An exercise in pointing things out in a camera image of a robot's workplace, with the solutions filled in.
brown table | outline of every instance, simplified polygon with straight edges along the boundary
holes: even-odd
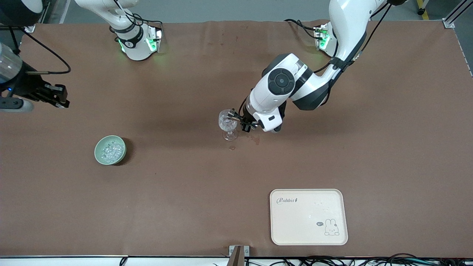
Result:
[[[238,107],[276,55],[312,69],[328,58],[282,22],[166,24],[165,35],[166,54],[132,62],[108,25],[36,28],[72,66],[44,77],[68,86],[71,105],[0,115],[0,254],[219,255],[246,244],[255,256],[473,257],[473,80],[453,30],[383,22],[327,105],[289,103],[281,133],[231,143],[218,113]],[[38,70],[63,68],[27,38],[21,48]],[[126,138],[120,166],[94,159],[109,134]],[[276,188],[339,189],[348,243],[273,244]]]

bowl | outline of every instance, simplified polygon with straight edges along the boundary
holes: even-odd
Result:
[[[108,144],[111,144],[112,142],[123,145],[123,154],[115,161],[111,161],[111,162],[105,161],[102,158],[102,150]],[[126,154],[126,145],[123,139],[120,138],[119,136],[115,136],[115,135],[106,136],[105,138],[101,139],[95,146],[95,159],[103,165],[113,165],[113,164],[119,163],[121,160],[123,160],[123,158],[125,158],[125,154]]]

white tray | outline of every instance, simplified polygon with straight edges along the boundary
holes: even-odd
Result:
[[[344,245],[345,207],[337,189],[275,189],[270,195],[276,245]]]

wine glass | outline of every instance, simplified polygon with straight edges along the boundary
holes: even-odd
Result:
[[[220,112],[219,114],[219,127],[222,129],[223,138],[227,141],[232,141],[237,138],[237,126],[238,122],[231,119],[229,116],[230,109],[226,109]]]

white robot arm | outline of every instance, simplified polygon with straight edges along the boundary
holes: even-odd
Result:
[[[139,0],[75,0],[110,24],[118,36],[122,51],[132,60],[141,61],[158,52],[162,28],[139,21],[128,8]]]
[[[399,5],[405,0],[387,2]],[[276,57],[263,71],[263,78],[242,106],[240,120],[243,131],[249,132],[259,125],[265,132],[278,132],[288,98],[300,110],[314,110],[325,104],[331,87],[352,64],[365,41],[370,17],[385,3],[385,0],[331,0],[331,34],[336,36],[337,47],[323,75],[317,76],[292,53]]]

